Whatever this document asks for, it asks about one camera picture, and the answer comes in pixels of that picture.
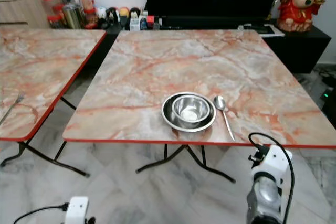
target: stainless steel bowl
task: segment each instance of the stainless steel bowl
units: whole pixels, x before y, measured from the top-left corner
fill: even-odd
[[[185,126],[196,126],[210,114],[209,104],[201,97],[186,94],[176,98],[172,105],[173,113]]]
[[[178,98],[183,95],[195,95],[197,97],[203,98],[207,104],[210,107],[209,110],[209,116],[201,121],[197,125],[192,125],[192,126],[186,126],[181,124],[181,120],[178,119],[178,117],[175,115],[173,112],[173,102]],[[216,119],[216,108],[214,104],[206,97],[204,97],[201,94],[197,94],[194,92],[181,92],[181,93],[176,93],[168,97],[162,104],[161,106],[161,114],[165,122],[172,128],[178,130],[178,131],[183,131],[183,132],[198,132],[205,130],[206,128],[210,127],[215,119]]]

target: red statue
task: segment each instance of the red statue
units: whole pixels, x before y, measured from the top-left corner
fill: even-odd
[[[326,0],[281,0],[278,26],[285,31],[308,31],[312,25],[312,14]]]

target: marble table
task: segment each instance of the marble table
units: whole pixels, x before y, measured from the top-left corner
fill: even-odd
[[[223,115],[205,131],[172,130],[161,117],[170,95],[220,94]],[[123,31],[66,127],[66,141],[250,145],[263,132],[287,147],[335,148],[336,131],[254,31]],[[266,139],[260,142],[269,143]]]
[[[99,30],[0,28],[0,118],[25,94],[0,125],[0,140],[19,142],[19,155],[36,151],[27,143],[104,36]]]

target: tiled floor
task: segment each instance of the tiled floor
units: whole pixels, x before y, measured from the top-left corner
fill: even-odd
[[[92,75],[77,78],[66,98],[78,104]],[[59,102],[31,145],[53,157],[62,144],[62,132],[72,110]],[[17,152],[16,143],[0,142],[0,162]],[[197,155],[200,150],[193,148]],[[292,150],[296,186],[288,223],[336,223],[336,152]],[[88,196],[88,217],[98,224],[119,223],[246,223],[246,195],[251,188],[249,147],[207,146],[209,165],[236,178],[231,184],[202,170],[187,152],[173,161],[140,174],[140,166],[161,159],[163,146],[142,144],[68,143],[60,162],[91,173],[84,178],[25,151],[0,169],[0,223],[10,224],[32,209],[59,205],[72,196]],[[289,191],[289,174],[284,187]],[[65,213],[40,212],[26,224],[59,224]]]

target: red table edge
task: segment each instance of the red table edge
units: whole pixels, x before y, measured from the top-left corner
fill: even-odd
[[[250,143],[215,143],[215,142],[181,142],[181,141],[151,141],[151,140],[92,140],[92,139],[74,139],[65,138],[66,142],[80,142],[80,143],[123,143],[123,144],[178,144],[178,145],[212,145],[212,146],[227,146],[227,147],[252,147]],[[310,148],[310,149],[336,149],[336,145],[305,145],[305,144],[284,144],[284,148]]]
[[[85,66],[85,64],[88,62],[88,60],[91,58],[95,50],[99,47],[101,42],[105,39],[107,35],[107,32],[105,32],[102,37],[99,39],[95,47],[91,50],[90,54],[85,58],[85,60],[82,62],[82,64],[79,66],[77,71],[72,75],[68,83],[64,86],[64,88],[61,90],[59,95],[53,100],[53,102],[50,104],[49,108],[46,110],[46,112],[41,116],[41,118],[38,120],[38,122],[35,124],[35,126],[32,128],[32,130],[29,132],[28,135],[24,137],[19,137],[19,138],[11,138],[11,137],[0,137],[0,141],[12,141],[12,142],[24,142],[29,139],[31,139],[34,134],[38,131],[38,129],[41,127],[45,119],[48,117],[48,115],[52,112],[54,109],[56,103],[60,100],[60,98],[64,95],[64,93],[68,90],[68,88],[71,86],[79,72],[82,70],[82,68]]]

